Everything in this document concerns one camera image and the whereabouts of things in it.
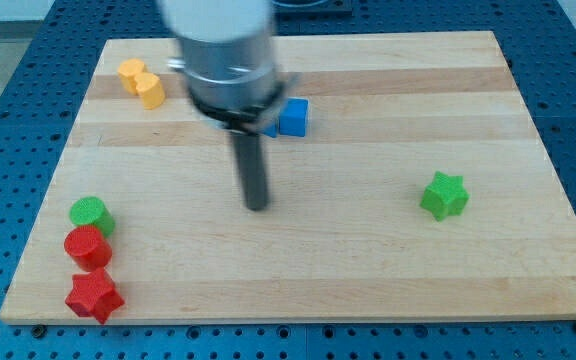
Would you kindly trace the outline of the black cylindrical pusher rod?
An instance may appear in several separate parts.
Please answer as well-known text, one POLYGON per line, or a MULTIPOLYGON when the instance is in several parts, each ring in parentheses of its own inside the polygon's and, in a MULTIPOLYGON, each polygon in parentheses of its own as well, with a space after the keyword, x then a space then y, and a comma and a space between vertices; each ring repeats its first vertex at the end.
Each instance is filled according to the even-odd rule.
POLYGON ((232 133, 231 143, 244 205, 252 211, 264 210, 269 187, 261 138, 255 133, 232 133))

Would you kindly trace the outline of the black tool mounting bracket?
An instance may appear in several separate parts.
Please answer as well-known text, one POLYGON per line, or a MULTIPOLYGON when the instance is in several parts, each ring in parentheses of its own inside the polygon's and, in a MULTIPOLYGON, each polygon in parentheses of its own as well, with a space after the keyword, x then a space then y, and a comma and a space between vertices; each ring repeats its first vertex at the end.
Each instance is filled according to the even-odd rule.
POLYGON ((209 105, 191 90, 188 97, 204 120, 216 128, 235 133, 261 133, 275 123, 284 108, 289 95, 299 83, 298 73, 289 73, 279 80, 271 94, 261 103, 254 103, 240 109, 225 109, 209 105))

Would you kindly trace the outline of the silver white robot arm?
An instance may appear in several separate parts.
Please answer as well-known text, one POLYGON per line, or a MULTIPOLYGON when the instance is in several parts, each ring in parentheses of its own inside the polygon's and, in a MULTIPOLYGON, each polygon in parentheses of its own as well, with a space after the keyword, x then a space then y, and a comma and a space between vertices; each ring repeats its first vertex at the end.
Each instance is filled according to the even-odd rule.
POLYGON ((261 134, 277 123, 296 78, 282 77, 273 47, 269 0, 159 0, 180 54, 169 66, 183 75, 204 120, 230 134, 244 205, 269 204, 261 134))

